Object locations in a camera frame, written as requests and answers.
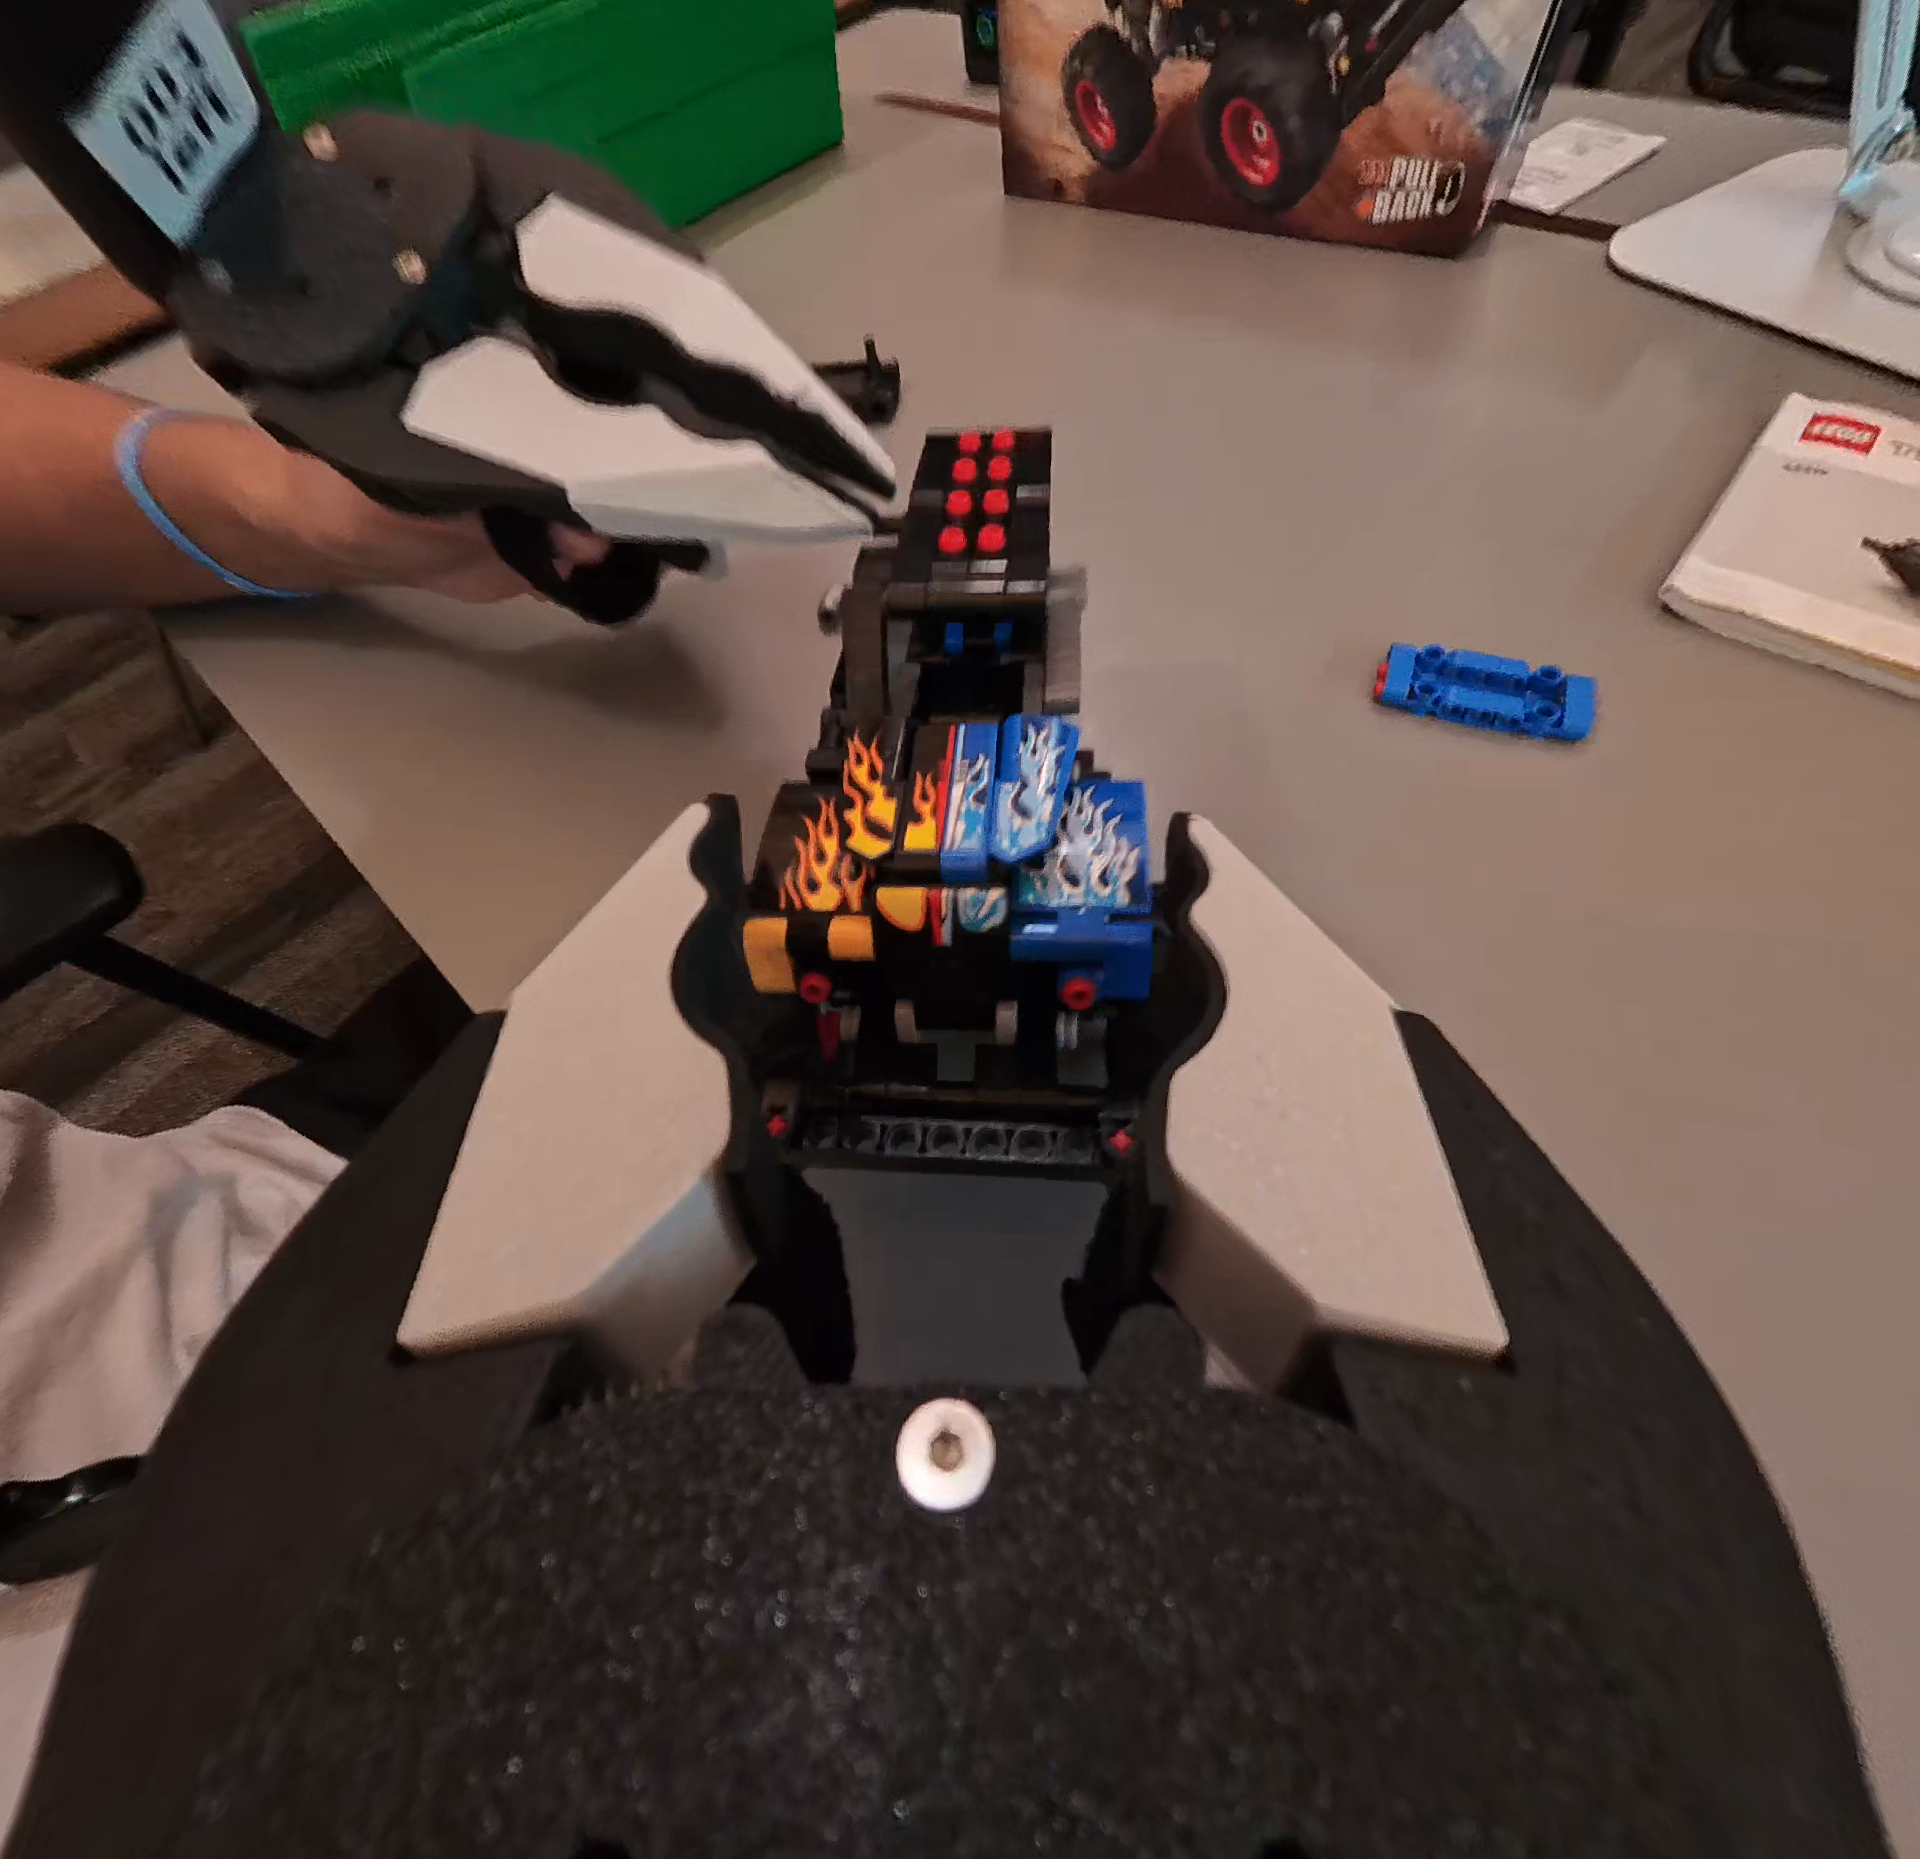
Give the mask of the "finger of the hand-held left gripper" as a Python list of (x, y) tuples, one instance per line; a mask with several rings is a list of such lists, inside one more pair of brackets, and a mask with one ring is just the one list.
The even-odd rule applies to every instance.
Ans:
[(599, 405), (563, 388), (521, 344), (473, 339), (420, 370), (408, 431), (539, 475), (619, 540), (825, 543), (870, 535), (835, 490), (853, 473), (797, 471), (775, 447), (692, 431), (659, 405)]
[(708, 264), (546, 197), (516, 226), (518, 314), (560, 380), (756, 440), (812, 479), (895, 501), (899, 469), (853, 407)]

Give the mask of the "white instruction booklet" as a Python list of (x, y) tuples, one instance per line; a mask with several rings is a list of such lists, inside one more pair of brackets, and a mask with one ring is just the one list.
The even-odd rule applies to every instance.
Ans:
[(1784, 399), (1660, 605), (1721, 638), (1916, 699), (1916, 421)]

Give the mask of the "person's left forearm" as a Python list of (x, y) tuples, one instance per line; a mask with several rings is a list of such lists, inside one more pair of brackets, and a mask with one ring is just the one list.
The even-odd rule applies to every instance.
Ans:
[[(168, 546), (127, 498), (113, 440), (139, 405), (97, 385), (2, 367), (2, 605), (48, 617), (241, 598)], [(198, 416), (157, 431), (157, 501), (233, 571), (279, 586), (288, 454), (264, 431)]]

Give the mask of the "small black lego frame piece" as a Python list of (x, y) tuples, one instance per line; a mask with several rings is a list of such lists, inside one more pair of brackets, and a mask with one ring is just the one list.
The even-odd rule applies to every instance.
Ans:
[(880, 355), (874, 334), (866, 337), (860, 357), (814, 360), (812, 371), (868, 428), (896, 421), (904, 399), (901, 363)]

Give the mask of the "green plastic bin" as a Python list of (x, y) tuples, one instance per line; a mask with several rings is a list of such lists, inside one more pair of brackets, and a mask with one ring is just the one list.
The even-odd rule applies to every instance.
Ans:
[(295, 0), (239, 27), (281, 127), (552, 143), (685, 229), (844, 141), (835, 0)]

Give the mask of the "monster truck lego box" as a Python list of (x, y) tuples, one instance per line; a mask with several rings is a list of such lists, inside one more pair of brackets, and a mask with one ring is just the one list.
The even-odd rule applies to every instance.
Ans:
[(998, 0), (1012, 197), (1455, 257), (1576, 0)]

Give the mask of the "white paper leaflet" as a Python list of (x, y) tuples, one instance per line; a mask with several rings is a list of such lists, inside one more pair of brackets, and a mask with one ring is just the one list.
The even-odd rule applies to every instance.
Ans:
[(1564, 119), (1530, 140), (1525, 159), (1504, 197), (1522, 214), (1555, 218), (1669, 143), (1666, 136), (1638, 134), (1603, 119)]

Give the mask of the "black office chair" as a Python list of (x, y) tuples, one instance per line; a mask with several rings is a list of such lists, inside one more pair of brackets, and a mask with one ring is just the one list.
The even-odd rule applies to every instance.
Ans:
[(128, 849), (96, 826), (65, 821), (5, 838), (5, 998), (60, 966), (74, 966), (264, 1045), (290, 1058), (292, 1067), (252, 1084), (236, 1107), (273, 1116), (337, 1156), (359, 1156), (473, 1020), (442, 972), (419, 959), (340, 1032), (302, 1030), (119, 941), (115, 928), (136, 914), (145, 894)]
[(1859, 0), (1576, 0), (1558, 79), (1841, 121)]

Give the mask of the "blue lego plate piece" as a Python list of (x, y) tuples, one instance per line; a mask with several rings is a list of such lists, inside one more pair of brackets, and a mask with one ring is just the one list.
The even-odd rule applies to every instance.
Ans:
[(1584, 741), (1597, 721), (1590, 675), (1439, 645), (1392, 645), (1376, 672), (1375, 702), (1412, 717), (1555, 743)]

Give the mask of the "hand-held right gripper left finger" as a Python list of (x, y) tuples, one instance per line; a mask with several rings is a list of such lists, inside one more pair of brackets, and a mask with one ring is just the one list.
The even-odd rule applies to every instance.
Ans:
[(516, 988), (404, 1351), (568, 1337), (604, 1371), (661, 1377), (781, 1250), (743, 887), (739, 807), (700, 799)]

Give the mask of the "flame-printed lego truck model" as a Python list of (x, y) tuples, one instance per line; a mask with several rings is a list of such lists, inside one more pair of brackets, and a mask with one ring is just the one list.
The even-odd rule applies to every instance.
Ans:
[(793, 1160), (1115, 1185), (1163, 962), (1146, 788), (1083, 724), (1054, 433), (929, 431), (821, 600), (821, 731), (756, 845), (762, 1116)]

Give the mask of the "blue wristband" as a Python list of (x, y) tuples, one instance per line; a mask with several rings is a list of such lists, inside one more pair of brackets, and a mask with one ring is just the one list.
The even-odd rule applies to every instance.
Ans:
[(127, 498), (168, 546), (179, 551), (194, 566), (217, 581), (229, 592), (260, 602), (317, 600), (318, 593), (267, 586), (233, 571), (185, 532), (171, 512), (157, 501), (146, 479), (146, 449), (157, 431), (190, 419), (198, 416), (167, 405), (146, 405), (122, 426), (113, 440), (113, 469)]

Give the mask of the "person's left hand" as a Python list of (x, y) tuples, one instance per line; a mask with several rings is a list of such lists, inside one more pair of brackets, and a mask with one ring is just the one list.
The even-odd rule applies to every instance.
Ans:
[(424, 592), (459, 602), (539, 593), (479, 516), (394, 512), (312, 456), (288, 459), (276, 523), (285, 527), (276, 583), (290, 592)]

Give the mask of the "white monitor stand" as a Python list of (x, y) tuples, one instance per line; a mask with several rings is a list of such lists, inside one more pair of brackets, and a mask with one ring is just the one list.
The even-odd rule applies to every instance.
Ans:
[(1613, 234), (1626, 280), (1918, 378), (1918, 0), (1859, 0), (1846, 150), (1770, 159)]

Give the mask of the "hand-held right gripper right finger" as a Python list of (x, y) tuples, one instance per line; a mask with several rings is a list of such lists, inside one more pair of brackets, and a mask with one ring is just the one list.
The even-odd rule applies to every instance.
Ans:
[(1245, 1387), (1330, 1337), (1510, 1349), (1400, 1015), (1212, 821), (1168, 826), (1168, 961), (1102, 1208), (1102, 1335), (1168, 1301)]

